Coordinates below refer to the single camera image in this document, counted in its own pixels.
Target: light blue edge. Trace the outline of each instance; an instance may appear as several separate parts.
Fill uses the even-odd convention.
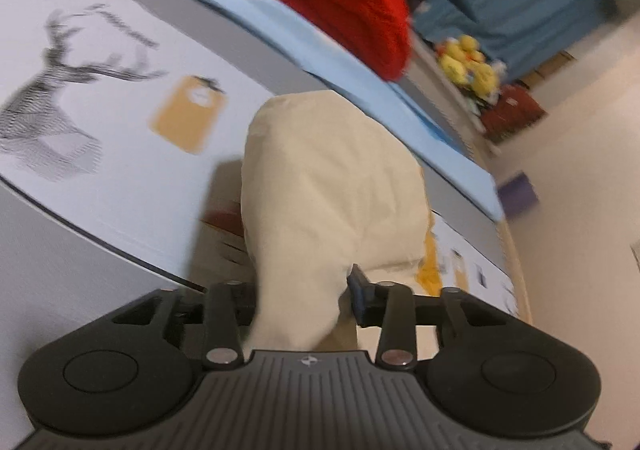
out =
[[[389,84],[306,19],[278,0],[200,1],[221,9],[297,66],[330,82],[487,216],[495,221],[503,218],[491,175],[443,143]]]

